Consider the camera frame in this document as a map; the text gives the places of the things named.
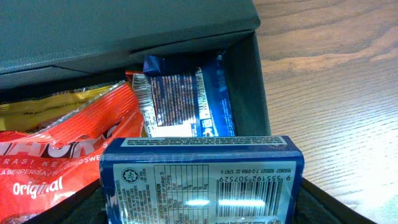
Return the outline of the small blue candy bar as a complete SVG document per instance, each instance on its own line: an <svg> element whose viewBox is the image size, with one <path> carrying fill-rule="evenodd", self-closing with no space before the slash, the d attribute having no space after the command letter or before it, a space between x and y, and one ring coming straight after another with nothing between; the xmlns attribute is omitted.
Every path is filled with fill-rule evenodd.
<svg viewBox="0 0 398 224"><path fill-rule="evenodd" d="M99 161L110 223L291 223L303 168L287 136L118 138Z"/></svg>

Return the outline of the red Hacks candy bag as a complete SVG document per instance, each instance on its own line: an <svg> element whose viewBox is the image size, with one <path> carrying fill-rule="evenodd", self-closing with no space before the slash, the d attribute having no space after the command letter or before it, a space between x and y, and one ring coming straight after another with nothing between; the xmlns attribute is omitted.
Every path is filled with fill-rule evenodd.
<svg viewBox="0 0 398 224"><path fill-rule="evenodd" d="M139 137L143 117L130 84L119 82L32 134L1 133L1 223L23 223L99 177L116 138Z"/></svg>

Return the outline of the yellow Hacks candy bag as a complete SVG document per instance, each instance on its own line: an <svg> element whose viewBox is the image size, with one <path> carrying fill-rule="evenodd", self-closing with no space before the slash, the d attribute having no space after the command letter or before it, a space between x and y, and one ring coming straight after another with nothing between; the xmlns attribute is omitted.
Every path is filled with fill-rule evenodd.
<svg viewBox="0 0 398 224"><path fill-rule="evenodd" d="M113 86L104 83L40 98L1 103L1 131L38 131Z"/></svg>

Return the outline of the purple chocolate bar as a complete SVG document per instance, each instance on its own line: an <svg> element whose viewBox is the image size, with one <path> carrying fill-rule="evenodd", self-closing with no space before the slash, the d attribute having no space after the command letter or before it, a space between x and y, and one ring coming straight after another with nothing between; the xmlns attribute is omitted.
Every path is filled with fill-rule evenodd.
<svg viewBox="0 0 398 224"><path fill-rule="evenodd" d="M189 60L144 57L155 111L156 137L201 137L197 67Z"/></svg>

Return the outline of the blue Oreo cookie pack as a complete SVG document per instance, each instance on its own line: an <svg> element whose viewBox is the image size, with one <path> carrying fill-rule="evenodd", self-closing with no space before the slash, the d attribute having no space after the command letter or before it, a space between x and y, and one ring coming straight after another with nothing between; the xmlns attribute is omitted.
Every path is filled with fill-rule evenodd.
<svg viewBox="0 0 398 224"><path fill-rule="evenodd" d="M201 137L231 137L235 126L222 55L197 68L195 74Z"/></svg>

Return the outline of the Haribo gummy candy bag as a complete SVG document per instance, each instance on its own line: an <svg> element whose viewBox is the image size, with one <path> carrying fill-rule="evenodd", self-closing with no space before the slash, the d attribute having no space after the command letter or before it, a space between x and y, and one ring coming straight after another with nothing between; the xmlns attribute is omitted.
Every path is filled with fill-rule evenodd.
<svg viewBox="0 0 398 224"><path fill-rule="evenodd" d="M157 134L157 122L155 120L151 85L147 77L141 72L126 70L126 76L131 82L132 89L139 102L139 109L144 117L145 134L147 137L155 137Z"/></svg>

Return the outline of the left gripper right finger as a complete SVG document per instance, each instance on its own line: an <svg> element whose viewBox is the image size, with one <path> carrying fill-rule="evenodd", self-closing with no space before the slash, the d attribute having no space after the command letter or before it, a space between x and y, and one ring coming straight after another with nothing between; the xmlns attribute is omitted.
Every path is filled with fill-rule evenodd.
<svg viewBox="0 0 398 224"><path fill-rule="evenodd" d="M303 179L293 224L376 224Z"/></svg>

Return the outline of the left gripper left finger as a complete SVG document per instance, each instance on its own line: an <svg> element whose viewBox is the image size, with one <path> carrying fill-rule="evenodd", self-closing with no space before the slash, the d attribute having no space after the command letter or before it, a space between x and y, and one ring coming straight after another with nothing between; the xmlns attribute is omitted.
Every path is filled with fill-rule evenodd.
<svg viewBox="0 0 398 224"><path fill-rule="evenodd" d="M100 180L25 223L107 223Z"/></svg>

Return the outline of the black cardboard gift box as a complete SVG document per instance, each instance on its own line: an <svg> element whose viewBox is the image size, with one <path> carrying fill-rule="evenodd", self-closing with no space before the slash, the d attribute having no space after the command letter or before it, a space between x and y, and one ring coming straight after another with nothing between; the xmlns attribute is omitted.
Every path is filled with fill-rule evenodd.
<svg viewBox="0 0 398 224"><path fill-rule="evenodd" d="M145 55L224 52L238 136L268 136L254 3L1 1L1 101L120 80Z"/></svg>

